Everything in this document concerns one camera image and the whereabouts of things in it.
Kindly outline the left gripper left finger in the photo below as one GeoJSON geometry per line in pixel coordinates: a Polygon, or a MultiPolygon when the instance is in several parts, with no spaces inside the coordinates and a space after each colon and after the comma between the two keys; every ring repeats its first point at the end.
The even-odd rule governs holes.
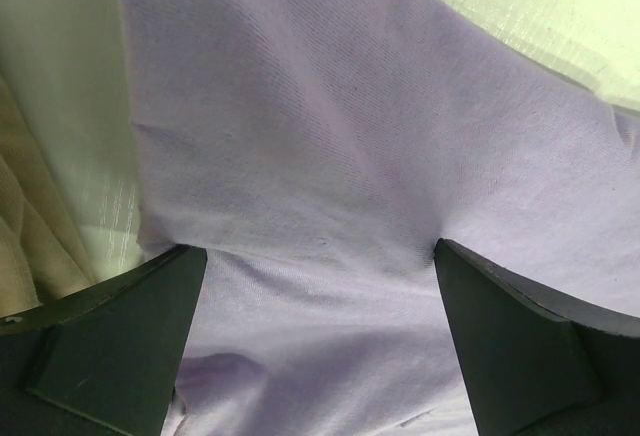
{"type": "Polygon", "coordinates": [[[205,250],[1,320],[1,433],[158,435],[201,291],[205,250]]]}

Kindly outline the purple t shirt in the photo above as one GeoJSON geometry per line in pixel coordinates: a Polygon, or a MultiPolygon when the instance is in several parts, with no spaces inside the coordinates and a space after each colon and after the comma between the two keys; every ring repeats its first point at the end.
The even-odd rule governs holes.
{"type": "Polygon", "coordinates": [[[472,435],[451,238],[639,312],[639,122],[439,0],[120,0],[139,241],[208,265],[167,435],[472,435]]]}

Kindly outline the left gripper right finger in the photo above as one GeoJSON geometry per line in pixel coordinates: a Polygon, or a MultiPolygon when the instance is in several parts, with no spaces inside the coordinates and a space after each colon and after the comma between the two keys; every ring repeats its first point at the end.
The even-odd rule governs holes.
{"type": "Polygon", "coordinates": [[[636,435],[639,320],[448,239],[435,267],[481,435],[636,435]]]}

